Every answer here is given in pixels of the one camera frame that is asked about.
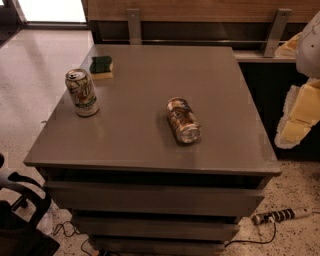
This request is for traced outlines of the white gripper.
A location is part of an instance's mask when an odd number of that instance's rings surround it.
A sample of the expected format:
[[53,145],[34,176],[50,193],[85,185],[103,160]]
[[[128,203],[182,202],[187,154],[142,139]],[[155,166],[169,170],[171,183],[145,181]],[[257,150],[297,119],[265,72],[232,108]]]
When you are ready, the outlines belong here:
[[286,95],[274,143],[292,149],[320,121],[320,11],[275,51],[276,57],[295,57],[297,70],[309,78],[301,87],[292,85]]

